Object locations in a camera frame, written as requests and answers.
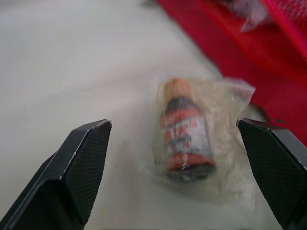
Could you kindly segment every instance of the tan bottle cap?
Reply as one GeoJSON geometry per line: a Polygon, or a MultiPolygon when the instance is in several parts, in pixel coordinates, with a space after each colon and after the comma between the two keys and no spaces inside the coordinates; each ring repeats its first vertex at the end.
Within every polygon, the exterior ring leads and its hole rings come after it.
{"type": "Polygon", "coordinates": [[[164,100],[170,100],[178,97],[192,97],[192,89],[188,80],[184,78],[175,78],[164,85],[164,100]]]}

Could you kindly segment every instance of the red plastic basket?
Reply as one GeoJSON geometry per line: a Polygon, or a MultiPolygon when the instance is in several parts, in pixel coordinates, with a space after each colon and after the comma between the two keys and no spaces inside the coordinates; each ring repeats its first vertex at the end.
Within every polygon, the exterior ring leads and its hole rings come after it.
{"type": "Polygon", "coordinates": [[[198,3],[254,64],[272,74],[283,74],[307,86],[307,28],[304,27],[307,17],[293,16],[293,12],[298,11],[286,10],[285,7],[283,10],[277,3],[301,0],[263,1],[268,4],[269,11],[274,12],[271,16],[278,26],[259,26],[246,33],[241,32],[244,20],[234,16],[217,1],[198,0],[198,3]]]}
{"type": "Polygon", "coordinates": [[[278,126],[307,146],[307,0],[261,0],[277,26],[246,33],[245,20],[216,0],[158,1],[223,75],[256,87],[251,102],[271,122],[286,121],[278,126]]]}
{"type": "Polygon", "coordinates": [[[307,0],[262,0],[307,63],[307,0]]]}

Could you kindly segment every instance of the plastic bag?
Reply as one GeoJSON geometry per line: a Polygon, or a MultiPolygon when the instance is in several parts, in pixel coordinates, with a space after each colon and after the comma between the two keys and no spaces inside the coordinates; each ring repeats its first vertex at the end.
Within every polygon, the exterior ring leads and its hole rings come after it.
{"type": "Polygon", "coordinates": [[[231,79],[175,78],[157,83],[153,152],[160,175],[175,182],[220,176],[217,182],[227,185],[224,180],[236,163],[247,160],[238,144],[236,120],[254,90],[231,79]]]}
{"type": "Polygon", "coordinates": [[[250,31],[258,25],[273,24],[268,10],[259,0],[222,0],[222,2],[236,16],[246,19],[241,27],[242,32],[250,31]]]}

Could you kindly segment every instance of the black tool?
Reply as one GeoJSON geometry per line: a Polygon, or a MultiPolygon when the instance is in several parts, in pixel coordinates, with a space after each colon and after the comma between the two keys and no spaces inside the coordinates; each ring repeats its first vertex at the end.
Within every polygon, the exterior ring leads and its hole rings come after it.
{"type": "Polygon", "coordinates": [[[254,177],[284,230],[307,230],[307,148],[287,129],[240,119],[254,177]]]}
{"type": "Polygon", "coordinates": [[[0,222],[0,230],[83,230],[101,182],[112,125],[74,129],[38,169],[0,222]]]}

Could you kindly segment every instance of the white table surface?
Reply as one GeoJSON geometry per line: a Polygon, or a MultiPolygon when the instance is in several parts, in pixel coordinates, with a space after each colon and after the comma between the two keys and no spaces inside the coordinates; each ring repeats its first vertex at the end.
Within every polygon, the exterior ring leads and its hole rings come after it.
{"type": "Polygon", "coordinates": [[[144,0],[1,1],[0,218],[72,129],[110,118],[86,230],[250,227],[232,207],[192,199],[140,172],[151,146],[150,80],[159,70],[220,77],[163,10],[144,0]]]}

